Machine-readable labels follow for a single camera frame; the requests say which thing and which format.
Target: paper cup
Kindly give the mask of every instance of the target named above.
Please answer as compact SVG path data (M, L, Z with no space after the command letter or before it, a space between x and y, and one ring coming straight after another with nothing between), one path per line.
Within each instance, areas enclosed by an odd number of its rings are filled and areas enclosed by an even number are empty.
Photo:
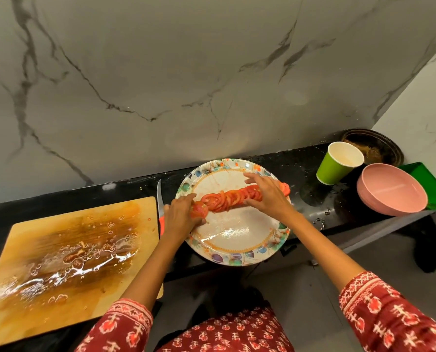
M346 142L333 142L319 166L316 177L326 185L334 185L354 168L363 164L363 153Z

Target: cutting board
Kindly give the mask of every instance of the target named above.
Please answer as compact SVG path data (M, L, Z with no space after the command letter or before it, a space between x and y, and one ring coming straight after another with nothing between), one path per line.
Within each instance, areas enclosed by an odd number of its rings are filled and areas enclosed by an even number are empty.
M157 243L154 197L15 224L0 257L0 345L103 315Z

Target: hand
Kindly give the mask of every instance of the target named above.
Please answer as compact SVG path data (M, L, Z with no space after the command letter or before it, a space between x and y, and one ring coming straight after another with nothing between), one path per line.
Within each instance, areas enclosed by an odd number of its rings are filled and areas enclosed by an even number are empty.
M248 178L245 180L246 184L256 183L262 192L262 201L245 199L244 203L287 225L295 209L283 195L279 183L269 176L260 176L256 173L244 173L244 176Z
M164 233L161 238L181 245L196 225L206 222L201 217L190 217L190 207L195 196L197 194L181 196L170 205L164 205Z

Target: red patterned sleeve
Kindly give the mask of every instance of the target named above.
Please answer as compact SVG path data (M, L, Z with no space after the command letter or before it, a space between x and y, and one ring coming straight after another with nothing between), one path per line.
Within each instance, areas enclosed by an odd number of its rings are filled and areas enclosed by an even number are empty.
M372 272L353 278L340 308L366 352L436 351L436 323Z
M153 316L136 301L120 299L89 331L75 352L143 351Z

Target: floral plate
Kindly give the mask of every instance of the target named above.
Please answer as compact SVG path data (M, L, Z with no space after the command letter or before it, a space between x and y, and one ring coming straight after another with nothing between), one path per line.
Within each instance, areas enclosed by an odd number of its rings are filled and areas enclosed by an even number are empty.
M247 186L244 172L277 179L260 165L242 159L212 160L194 169L180 184L176 198L196 193L196 200ZM272 256L285 243L290 230L253 207L208 213L207 223L195 228L187 243L198 254L227 266L248 266Z

